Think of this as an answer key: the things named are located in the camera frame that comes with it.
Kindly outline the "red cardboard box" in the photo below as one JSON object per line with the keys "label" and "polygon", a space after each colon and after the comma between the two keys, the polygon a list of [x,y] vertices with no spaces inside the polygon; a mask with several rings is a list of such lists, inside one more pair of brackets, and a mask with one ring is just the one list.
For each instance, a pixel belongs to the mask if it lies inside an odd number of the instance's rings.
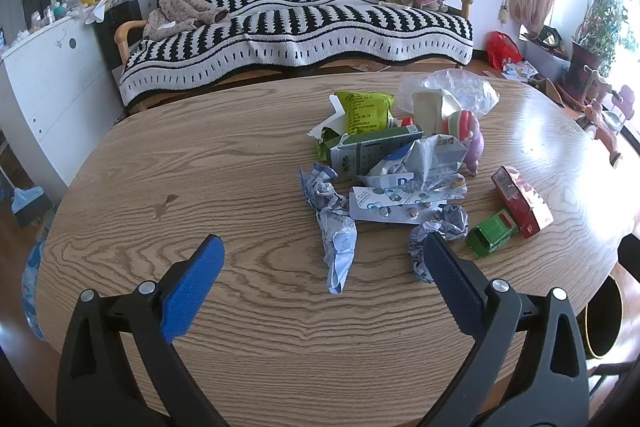
{"label": "red cardboard box", "polygon": [[518,169],[501,166],[491,180],[526,239],[551,225],[553,217],[549,206]]}

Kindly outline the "green toy car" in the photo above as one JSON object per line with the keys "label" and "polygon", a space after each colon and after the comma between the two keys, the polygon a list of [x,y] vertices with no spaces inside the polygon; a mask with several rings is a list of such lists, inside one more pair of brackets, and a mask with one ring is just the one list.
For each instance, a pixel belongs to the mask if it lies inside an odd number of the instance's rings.
{"label": "green toy car", "polygon": [[506,208],[475,225],[466,236],[466,243],[477,257],[494,253],[518,231],[518,224]]}

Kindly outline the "black white striped sofa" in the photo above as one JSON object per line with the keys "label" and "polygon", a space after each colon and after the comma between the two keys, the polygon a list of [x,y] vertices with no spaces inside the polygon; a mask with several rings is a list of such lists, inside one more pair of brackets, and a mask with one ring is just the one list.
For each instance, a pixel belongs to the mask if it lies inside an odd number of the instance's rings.
{"label": "black white striped sofa", "polygon": [[468,14],[388,0],[203,0],[226,20],[145,39],[126,58],[118,89],[135,106],[157,93],[215,86],[247,70],[291,72],[346,57],[400,65],[438,57],[465,66]]}

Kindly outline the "crumpled paper ball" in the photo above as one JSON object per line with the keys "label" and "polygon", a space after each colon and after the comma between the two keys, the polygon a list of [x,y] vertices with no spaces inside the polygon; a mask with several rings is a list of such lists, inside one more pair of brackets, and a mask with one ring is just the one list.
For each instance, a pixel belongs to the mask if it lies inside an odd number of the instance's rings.
{"label": "crumpled paper ball", "polygon": [[440,207],[437,217],[415,227],[409,235],[408,254],[413,273],[419,281],[433,283],[423,254],[423,241],[427,234],[438,233],[447,242],[464,239],[469,233],[469,216],[460,205],[446,204]]}

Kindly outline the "beige dotted clothing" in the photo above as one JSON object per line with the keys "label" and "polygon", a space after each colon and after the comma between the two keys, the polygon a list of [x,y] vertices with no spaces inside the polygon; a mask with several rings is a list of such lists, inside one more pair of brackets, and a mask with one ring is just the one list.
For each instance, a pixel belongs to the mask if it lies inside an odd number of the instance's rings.
{"label": "beige dotted clothing", "polygon": [[160,0],[146,20],[143,38],[164,40],[203,25],[224,22],[228,16],[226,8],[218,8],[205,0]]}

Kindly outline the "crumpled blue white paper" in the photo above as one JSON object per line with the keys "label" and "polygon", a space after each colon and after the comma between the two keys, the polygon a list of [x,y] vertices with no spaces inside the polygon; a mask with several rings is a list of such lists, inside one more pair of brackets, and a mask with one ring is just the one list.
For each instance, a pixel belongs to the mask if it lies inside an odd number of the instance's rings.
{"label": "crumpled blue white paper", "polygon": [[321,232],[323,262],[328,268],[326,287],[332,295],[341,295],[357,244],[357,227],[349,214],[348,199],[335,190],[337,173],[329,166],[315,162],[309,172],[299,169],[299,178]]}

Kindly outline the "clear plastic bag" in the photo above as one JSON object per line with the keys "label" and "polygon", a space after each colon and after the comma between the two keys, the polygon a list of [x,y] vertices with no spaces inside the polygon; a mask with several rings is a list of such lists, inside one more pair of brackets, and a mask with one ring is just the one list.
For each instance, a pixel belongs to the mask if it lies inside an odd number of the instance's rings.
{"label": "clear plastic bag", "polygon": [[395,107],[405,113],[413,113],[412,96],[427,89],[445,90],[450,93],[464,110],[470,110],[476,117],[483,117],[500,100],[500,95],[484,77],[465,69],[446,68],[402,78]]}

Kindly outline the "yellow-green snack bag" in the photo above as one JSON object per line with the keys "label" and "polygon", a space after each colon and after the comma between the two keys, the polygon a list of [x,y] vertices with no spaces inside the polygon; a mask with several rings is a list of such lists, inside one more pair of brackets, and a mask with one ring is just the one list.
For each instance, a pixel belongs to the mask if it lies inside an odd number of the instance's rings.
{"label": "yellow-green snack bag", "polygon": [[394,97],[384,92],[336,91],[346,115],[346,133],[381,131],[388,128]]}

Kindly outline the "purple pink toy figure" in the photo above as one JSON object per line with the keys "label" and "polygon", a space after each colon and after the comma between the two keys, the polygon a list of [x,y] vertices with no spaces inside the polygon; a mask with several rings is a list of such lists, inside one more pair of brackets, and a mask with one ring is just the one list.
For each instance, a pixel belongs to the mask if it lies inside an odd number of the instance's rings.
{"label": "purple pink toy figure", "polygon": [[480,156],[484,153],[485,140],[480,122],[470,110],[458,110],[442,120],[442,130],[466,145],[466,169],[471,176],[476,176],[480,168]]}

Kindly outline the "red plastic bag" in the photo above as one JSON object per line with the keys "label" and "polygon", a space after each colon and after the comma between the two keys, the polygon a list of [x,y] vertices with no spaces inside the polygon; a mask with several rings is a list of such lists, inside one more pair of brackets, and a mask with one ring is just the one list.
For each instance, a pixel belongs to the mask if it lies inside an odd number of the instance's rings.
{"label": "red plastic bag", "polygon": [[488,63],[499,70],[503,70],[503,66],[508,63],[518,64],[523,60],[515,42],[501,31],[491,31],[487,35],[486,53]]}

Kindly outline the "white pill blister pack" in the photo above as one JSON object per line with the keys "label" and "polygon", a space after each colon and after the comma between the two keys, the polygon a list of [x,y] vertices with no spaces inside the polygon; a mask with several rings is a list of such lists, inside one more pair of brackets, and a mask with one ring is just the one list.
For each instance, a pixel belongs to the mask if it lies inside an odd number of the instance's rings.
{"label": "white pill blister pack", "polygon": [[426,192],[409,191],[400,186],[353,187],[349,192],[349,216],[356,221],[420,225],[438,220],[447,205],[446,199],[436,200]]}

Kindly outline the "crumpled silver foil bag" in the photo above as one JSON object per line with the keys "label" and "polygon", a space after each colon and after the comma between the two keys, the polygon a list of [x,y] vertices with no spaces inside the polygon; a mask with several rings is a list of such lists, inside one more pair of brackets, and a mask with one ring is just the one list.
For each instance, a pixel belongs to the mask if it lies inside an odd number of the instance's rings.
{"label": "crumpled silver foil bag", "polygon": [[436,199],[462,199],[468,187],[459,169],[468,150],[452,135],[434,134],[398,148],[359,180],[381,190],[398,187]]}

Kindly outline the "green white carton box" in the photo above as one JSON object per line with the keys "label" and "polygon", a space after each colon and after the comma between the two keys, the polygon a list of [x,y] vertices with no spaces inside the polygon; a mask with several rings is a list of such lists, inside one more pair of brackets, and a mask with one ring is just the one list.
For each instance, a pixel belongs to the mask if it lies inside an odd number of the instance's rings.
{"label": "green white carton box", "polygon": [[401,147],[420,139],[420,126],[410,124],[354,135],[343,134],[317,143],[317,154],[323,164],[337,173],[339,180],[355,180],[367,174],[380,160]]}

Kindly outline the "potted green plant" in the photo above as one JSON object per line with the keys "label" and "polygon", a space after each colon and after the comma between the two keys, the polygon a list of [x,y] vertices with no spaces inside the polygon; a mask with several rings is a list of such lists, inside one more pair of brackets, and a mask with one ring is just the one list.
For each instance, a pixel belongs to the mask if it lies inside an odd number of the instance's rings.
{"label": "potted green plant", "polygon": [[637,49],[626,0],[593,0],[572,38],[572,48],[570,69],[562,87],[572,98],[582,101],[593,72],[608,78],[618,49]]}

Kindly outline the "white cabinet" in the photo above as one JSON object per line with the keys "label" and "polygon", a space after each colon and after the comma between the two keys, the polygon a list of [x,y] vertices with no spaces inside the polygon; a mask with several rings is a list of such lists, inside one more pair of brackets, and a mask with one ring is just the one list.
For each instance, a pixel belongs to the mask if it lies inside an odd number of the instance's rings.
{"label": "white cabinet", "polygon": [[1,130],[55,202],[123,109],[96,34],[79,18],[66,16],[1,54]]}

